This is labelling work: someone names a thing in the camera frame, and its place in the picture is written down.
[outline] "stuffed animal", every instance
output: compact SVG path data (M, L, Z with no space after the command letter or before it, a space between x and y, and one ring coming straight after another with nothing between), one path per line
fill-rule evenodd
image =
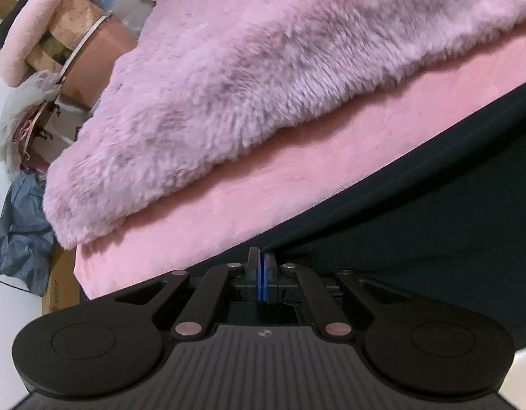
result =
M29 70L26 62L45 34L63 0L28 0L20 11L0 50L0 75L16 87Z

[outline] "cardboard box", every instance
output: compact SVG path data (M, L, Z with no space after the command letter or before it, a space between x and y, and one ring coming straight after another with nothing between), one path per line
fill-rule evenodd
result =
M79 303L79 284L73 275L75 251L55 247L49 286L43 296L43 315Z

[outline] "silver rivet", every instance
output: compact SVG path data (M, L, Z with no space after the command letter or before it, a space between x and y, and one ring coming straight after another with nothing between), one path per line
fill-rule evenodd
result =
M344 322L332 322L326 325L326 333L332 336L346 336L351 331L352 327Z
M196 322L182 322L176 325L176 333L182 336L194 336L202 331L202 325Z

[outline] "pink fleece fabric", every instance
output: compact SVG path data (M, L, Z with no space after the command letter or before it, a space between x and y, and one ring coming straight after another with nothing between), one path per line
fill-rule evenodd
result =
M526 21L526 0L159 0L100 107L48 172L67 249L281 128Z
M186 268L355 184L526 82L526 25L389 91L284 129L77 249L90 298Z

